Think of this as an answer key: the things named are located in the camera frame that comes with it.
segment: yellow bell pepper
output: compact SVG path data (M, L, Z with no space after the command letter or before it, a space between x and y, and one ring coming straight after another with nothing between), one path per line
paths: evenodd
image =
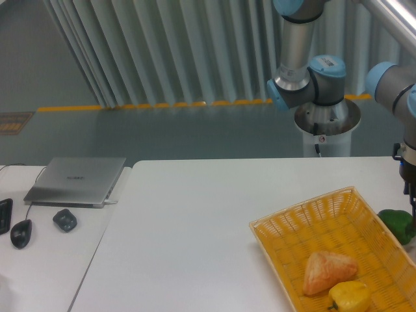
M370 306L371 293L360 281L345 281L330 289L328 310L364 312Z

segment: green bell pepper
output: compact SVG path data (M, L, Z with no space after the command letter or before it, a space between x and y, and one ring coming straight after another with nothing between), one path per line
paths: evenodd
M408 244L416 236L416 228L413 226L413 217L403 210L385 209L378 216L397 238L401 245Z

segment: yellow floor stripe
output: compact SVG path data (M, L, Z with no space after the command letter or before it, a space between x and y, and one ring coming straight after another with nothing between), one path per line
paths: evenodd
M359 96L353 94L347 94L345 96L346 99L349 100L358 100L358 99L371 99L370 94L361 94ZM245 99L238 99L234 102L229 101L215 101L213 102L212 106L229 106L229 105L254 105L254 104L271 104L272 100L267 99L265 102L262 99L254 99L253 101L248 101ZM201 107L207 106L206 102L194 102L190 105L186 102L178 102L173 105L173 107ZM161 108L169 108L171 107L168 103L158 103L152 107L150 104L139 104L139 105L132 105L127 104L124 106L116 107L115 109L161 109ZM62 112L62 111L98 111L102 108L99 105L86 105L86 106L58 106L58 107L39 107L37 112Z

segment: laptop logo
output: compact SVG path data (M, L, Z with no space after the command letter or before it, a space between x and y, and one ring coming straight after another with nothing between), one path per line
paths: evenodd
M85 179L85 177L78 177L78 176L70 176L70 177L66 177L66 179L68 180L83 180Z

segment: wall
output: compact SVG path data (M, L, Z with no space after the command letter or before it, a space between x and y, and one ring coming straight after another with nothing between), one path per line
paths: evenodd
M96 105L42 0L9 0L0 11L0 112Z

